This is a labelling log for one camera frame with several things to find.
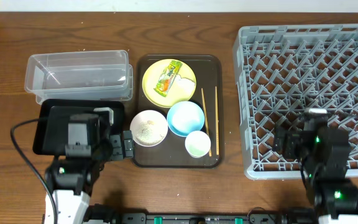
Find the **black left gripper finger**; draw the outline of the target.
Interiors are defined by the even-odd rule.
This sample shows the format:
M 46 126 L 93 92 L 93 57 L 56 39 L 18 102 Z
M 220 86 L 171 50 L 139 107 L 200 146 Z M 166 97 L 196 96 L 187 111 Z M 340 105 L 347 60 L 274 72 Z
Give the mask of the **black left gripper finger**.
M 121 161 L 122 160 L 122 144 L 121 144 L 121 135 L 111 135 L 110 143 L 112 145 L 112 154 L 110 157 L 111 161 Z
M 134 141 L 131 131 L 123 131 L 123 145 L 125 158 L 134 157 Z

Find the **small white cup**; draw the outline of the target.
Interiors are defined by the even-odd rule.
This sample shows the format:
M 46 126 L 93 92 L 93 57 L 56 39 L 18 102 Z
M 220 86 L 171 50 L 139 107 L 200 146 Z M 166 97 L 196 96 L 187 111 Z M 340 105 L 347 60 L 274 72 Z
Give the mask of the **small white cup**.
M 207 155 L 211 149 L 209 136 L 202 131 L 193 131 L 185 138 L 185 149 L 193 158 Z

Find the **green snack wrapper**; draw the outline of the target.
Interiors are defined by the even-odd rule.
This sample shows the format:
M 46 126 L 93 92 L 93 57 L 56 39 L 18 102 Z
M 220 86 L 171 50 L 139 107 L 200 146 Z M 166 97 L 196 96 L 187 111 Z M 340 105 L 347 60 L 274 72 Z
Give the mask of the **green snack wrapper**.
M 179 60 L 172 60 L 164 69 L 158 78 L 154 90 L 161 96 L 166 97 L 173 85 L 175 77 L 178 75 L 182 67 L 182 62 Z

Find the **yellow plate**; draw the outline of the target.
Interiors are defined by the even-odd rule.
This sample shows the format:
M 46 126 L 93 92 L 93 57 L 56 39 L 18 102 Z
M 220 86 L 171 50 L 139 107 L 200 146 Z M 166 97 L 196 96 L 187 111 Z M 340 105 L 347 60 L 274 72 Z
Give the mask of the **yellow plate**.
M 181 90 L 176 81 L 178 77 L 188 78 L 194 81 L 197 84 L 196 76 L 194 71 L 191 69 L 189 65 L 185 62 L 182 62 L 182 67 L 178 72 L 178 75 L 175 77 L 173 85 L 171 86 L 168 95 L 163 97 L 159 95 L 155 90 L 155 85 L 158 82 L 158 78 L 163 72 L 163 69 L 175 59 L 163 59 L 158 60 L 153 63 L 144 73 L 142 78 L 142 89 L 146 98 L 152 102 L 153 104 L 162 107 L 162 108 L 171 108 L 174 104 L 181 101 L 188 101 L 193 94 L 195 93 L 196 87 L 192 93 L 186 94 L 183 90 Z

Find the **white tissue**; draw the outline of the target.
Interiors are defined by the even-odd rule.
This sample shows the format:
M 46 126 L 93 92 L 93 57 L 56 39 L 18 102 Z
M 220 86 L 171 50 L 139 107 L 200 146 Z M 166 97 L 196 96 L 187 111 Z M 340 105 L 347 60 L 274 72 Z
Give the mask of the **white tissue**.
M 178 77 L 176 81 L 178 87 L 183 90 L 186 94 L 190 94 L 196 87 L 196 83 L 188 78 Z

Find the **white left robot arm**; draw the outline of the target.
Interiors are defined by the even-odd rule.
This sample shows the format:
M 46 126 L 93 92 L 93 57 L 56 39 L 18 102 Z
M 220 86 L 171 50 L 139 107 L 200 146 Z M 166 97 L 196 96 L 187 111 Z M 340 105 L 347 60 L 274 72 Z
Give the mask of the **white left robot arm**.
M 107 162 L 132 158 L 130 131 L 121 131 L 113 110 L 98 108 L 52 118 L 46 147 L 56 158 L 45 172 L 50 201 L 46 223 L 120 223 L 106 205 L 90 205 L 93 186 Z

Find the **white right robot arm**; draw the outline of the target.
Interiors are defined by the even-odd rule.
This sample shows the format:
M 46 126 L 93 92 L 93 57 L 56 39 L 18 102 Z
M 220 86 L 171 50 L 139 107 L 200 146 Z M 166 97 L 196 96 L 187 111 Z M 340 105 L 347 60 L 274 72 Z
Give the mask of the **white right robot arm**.
M 328 126 L 301 131 L 277 127 L 272 149 L 299 162 L 318 223 L 358 223 L 358 188 L 346 177 L 351 152 L 347 131 Z

